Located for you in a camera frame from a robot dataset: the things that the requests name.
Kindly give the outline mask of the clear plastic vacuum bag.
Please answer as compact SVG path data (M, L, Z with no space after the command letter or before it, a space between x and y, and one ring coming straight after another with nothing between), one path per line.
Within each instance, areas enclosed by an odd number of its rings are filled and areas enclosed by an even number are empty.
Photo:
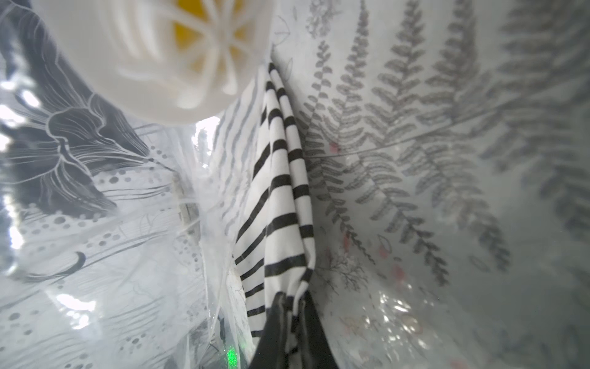
M4 1L2 367L249 368L212 156L269 64L338 368L589 366L587 1Z

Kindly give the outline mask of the black white striped garment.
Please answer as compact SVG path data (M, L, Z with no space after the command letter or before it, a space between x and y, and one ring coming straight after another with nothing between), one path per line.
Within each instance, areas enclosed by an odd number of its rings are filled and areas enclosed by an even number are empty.
M221 228L229 238L242 345L252 356L277 294L287 328L316 264L313 209L304 150L290 99L273 64L261 66L227 109L214 135L212 163Z

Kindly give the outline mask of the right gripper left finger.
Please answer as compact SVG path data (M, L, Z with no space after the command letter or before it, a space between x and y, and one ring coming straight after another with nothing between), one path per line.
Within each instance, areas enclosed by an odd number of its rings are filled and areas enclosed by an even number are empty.
M287 295L275 295L261 339L250 362L249 369L286 369L288 327Z

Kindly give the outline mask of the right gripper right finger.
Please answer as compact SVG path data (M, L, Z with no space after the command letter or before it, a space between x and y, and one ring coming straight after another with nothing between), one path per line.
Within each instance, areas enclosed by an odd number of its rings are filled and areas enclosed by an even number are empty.
M310 292L299 303L297 340L303 369L338 369Z

